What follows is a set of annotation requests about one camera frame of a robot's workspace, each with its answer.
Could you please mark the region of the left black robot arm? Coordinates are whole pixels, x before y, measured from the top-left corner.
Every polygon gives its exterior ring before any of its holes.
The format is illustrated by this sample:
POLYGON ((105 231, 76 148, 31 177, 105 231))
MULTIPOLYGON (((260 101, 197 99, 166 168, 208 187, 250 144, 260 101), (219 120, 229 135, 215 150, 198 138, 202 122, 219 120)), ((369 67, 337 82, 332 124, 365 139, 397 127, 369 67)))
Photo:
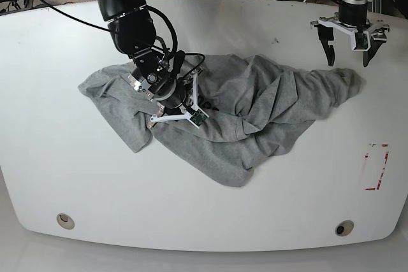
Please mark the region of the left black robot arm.
POLYGON ((338 12, 333 17, 321 17, 310 25, 317 29, 319 41, 323 47, 330 67, 335 63, 334 31, 349 36, 351 50, 363 53, 363 65, 368 66, 380 47, 388 40, 386 32, 389 25, 378 20, 375 23, 367 18, 368 0, 332 0, 338 4, 338 12))

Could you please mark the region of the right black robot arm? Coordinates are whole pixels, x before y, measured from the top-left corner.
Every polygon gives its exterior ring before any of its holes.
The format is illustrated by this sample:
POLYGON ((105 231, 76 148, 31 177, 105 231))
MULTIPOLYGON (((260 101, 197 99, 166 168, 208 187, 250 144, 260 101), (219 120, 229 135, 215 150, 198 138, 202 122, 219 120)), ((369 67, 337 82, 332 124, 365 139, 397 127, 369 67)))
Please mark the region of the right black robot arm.
POLYGON ((168 17, 146 0, 97 0, 116 49, 135 64, 128 76, 135 91, 160 110, 152 124, 187 120, 199 127, 208 115, 199 106, 199 67, 180 75, 187 54, 178 49, 175 29, 168 17))

